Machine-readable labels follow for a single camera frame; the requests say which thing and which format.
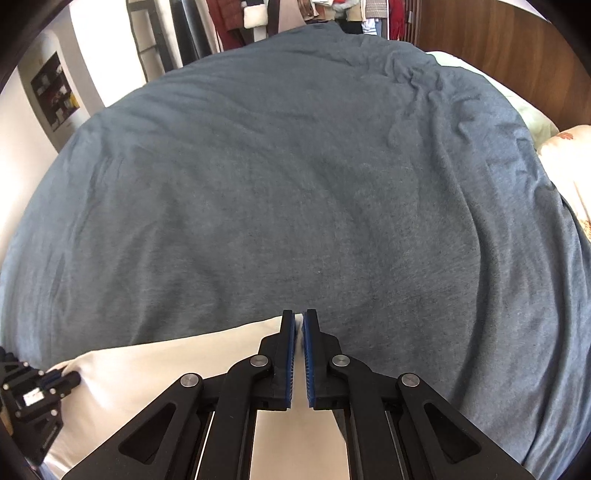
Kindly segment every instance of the patterned pillow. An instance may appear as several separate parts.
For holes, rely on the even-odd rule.
[[[579,125],[550,138],[538,155],[591,241],[591,125]]]

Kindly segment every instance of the white wall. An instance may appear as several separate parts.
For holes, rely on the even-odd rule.
[[[146,83],[125,0],[74,0],[72,24],[105,106]]]
[[[41,110],[31,87],[31,81],[55,52],[59,56],[80,108],[54,132]],[[104,108],[80,52],[70,11],[67,8],[35,39],[19,62],[18,71],[33,111],[57,151],[64,147],[82,123]]]
[[[0,93],[0,264],[27,203],[56,156],[15,70]]]

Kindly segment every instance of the white sheet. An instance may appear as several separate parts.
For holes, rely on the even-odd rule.
[[[298,327],[301,320],[297,315]],[[261,339],[277,333],[280,323],[277,317],[224,332],[89,352],[65,362],[66,372],[80,372],[82,383],[63,400],[64,428],[46,464],[61,478],[183,374],[208,378],[227,372],[255,355]],[[292,408],[258,413],[251,479],[348,478],[346,445],[333,414],[308,408],[298,335]]]

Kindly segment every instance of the bedroom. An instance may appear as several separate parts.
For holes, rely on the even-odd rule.
[[[398,35],[430,56],[377,35],[335,40],[318,23],[206,59],[298,27],[308,6],[274,15],[271,2],[237,37],[214,33],[205,2],[44,5],[3,33],[4,346],[48,368],[316,307],[352,354],[417,371],[535,475],[558,478],[591,401],[548,379],[586,378],[589,346],[591,79],[566,17],[409,1]],[[517,367],[522,386],[510,382],[499,410],[524,421],[509,426],[482,402]],[[580,416],[564,418],[583,427],[552,437],[545,402],[563,414],[573,395]],[[526,398],[539,401],[530,415]]]

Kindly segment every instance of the metal screw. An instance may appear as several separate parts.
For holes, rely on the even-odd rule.
[[[255,355],[251,358],[253,367],[264,367],[267,363],[269,363],[269,359],[265,355]]]
[[[417,377],[415,374],[404,374],[402,376],[402,383],[407,387],[416,387],[420,382],[421,381],[419,377]]]
[[[199,377],[195,374],[184,374],[181,377],[181,385],[187,388],[194,387],[199,383]]]
[[[335,355],[333,357],[333,365],[336,367],[346,367],[351,363],[351,360],[346,355]]]

